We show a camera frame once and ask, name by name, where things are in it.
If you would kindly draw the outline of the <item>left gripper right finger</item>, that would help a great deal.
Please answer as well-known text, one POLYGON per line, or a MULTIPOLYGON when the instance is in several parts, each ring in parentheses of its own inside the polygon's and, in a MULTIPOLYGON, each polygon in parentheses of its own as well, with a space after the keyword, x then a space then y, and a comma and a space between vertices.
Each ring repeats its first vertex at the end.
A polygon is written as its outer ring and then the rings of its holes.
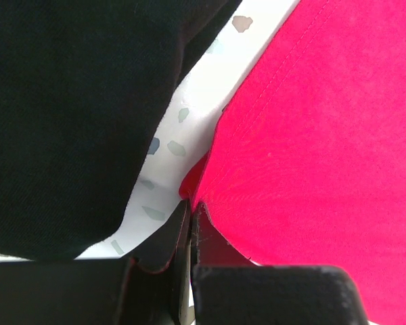
POLYGON ((197 324, 367 324, 359 293, 337 267, 257 266, 193 215, 191 286, 197 324))

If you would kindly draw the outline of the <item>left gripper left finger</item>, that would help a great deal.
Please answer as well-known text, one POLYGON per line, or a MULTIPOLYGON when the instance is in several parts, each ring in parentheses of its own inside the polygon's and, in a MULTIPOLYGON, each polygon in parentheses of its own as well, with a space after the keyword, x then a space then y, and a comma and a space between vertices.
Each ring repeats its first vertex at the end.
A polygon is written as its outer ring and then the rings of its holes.
POLYGON ((190 204, 118 259, 0 263, 0 324, 184 324, 190 204))

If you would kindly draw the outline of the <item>pink t shirt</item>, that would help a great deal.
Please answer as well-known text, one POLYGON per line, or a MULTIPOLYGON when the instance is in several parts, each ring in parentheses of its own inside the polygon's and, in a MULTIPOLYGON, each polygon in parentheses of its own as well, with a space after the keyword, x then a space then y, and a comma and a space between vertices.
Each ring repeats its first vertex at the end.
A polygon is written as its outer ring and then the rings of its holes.
POLYGON ((406 1, 300 1, 180 196, 261 265, 334 265, 406 324, 406 1))

